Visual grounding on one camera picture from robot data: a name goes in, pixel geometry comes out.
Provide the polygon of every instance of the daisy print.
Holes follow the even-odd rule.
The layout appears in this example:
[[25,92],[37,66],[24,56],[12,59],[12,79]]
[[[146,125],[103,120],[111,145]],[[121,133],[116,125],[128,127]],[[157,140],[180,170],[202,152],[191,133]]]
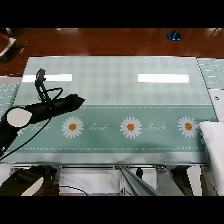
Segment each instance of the daisy print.
[[63,122],[63,135],[65,135],[66,138],[75,138],[82,134],[83,127],[84,125],[81,119],[79,119],[78,117],[69,117],[65,122]]
[[194,118],[190,117],[182,117],[178,121],[177,127],[179,128],[178,130],[182,132],[182,135],[188,138],[194,138],[198,134],[198,124],[194,120]]
[[141,134],[140,131],[142,130],[140,121],[134,117],[126,117],[125,119],[123,119],[120,127],[120,131],[123,132],[123,135],[125,135],[126,138],[130,139],[139,136]]
[[17,135],[18,135],[18,136],[21,136],[25,130],[26,130],[26,128],[21,128],[21,129],[17,132]]

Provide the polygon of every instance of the wooden floor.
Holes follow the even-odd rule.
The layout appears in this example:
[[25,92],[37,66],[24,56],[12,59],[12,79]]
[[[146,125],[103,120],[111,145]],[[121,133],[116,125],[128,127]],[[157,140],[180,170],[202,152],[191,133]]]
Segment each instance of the wooden floor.
[[[182,40],[167,33],[177,30]],[[63,55],[148,55],[224,58],[222,28],[21,28],[13,29],[21,49],[0,75],[22,75],[28,57]]]

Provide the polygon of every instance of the dark blue round object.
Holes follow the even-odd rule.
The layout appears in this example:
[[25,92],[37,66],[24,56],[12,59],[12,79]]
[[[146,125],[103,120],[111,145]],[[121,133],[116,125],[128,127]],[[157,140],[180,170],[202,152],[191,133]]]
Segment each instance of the dark blue round object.
[[177,31],[172,31],[172,32],[169,32],[167,34],[167,37],[172,40],[172,41],[179,41],[181,40],[181,35],[180,33],[178,33]]

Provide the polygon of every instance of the white cloth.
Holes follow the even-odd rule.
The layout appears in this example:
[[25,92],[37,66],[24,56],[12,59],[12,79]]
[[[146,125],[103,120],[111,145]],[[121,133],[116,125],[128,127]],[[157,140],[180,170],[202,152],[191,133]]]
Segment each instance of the white cloth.
[[224,122],[199,124],[209,152],[218,195],[224,196]]

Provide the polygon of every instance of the yellow flower center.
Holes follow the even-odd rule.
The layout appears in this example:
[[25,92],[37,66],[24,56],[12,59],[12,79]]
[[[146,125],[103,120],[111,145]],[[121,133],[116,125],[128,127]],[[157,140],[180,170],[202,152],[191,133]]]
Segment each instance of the yellow flower center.
[[74,131],[74,130],[76,129],[76,124],[70,124],[70,125],[69,125],[69,129],[70,129],[71,131]]
[[128,130],[133,131],[135,129],[135,126],[133,124],[128,124]]
[[191,130],[191,129],[192,129],[192,124],[190,124],[190,123],[186,123],[186,124],[185,124],[185,128],[186,128],[187,130]]

